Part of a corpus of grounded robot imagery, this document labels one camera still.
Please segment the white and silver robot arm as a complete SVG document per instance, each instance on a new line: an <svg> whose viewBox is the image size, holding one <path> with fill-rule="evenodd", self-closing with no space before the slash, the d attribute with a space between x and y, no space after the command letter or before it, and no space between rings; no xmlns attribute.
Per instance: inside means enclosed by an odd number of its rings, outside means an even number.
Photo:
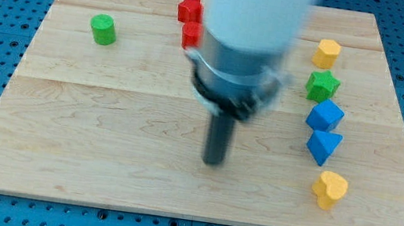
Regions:
<svg viewBox="0 0 404 226"><path fill-rule="evenodd" d="M186 51L198 101L211 114L247 120L289 80L284 57L318 0L205 0L200 44Z"/></svg>

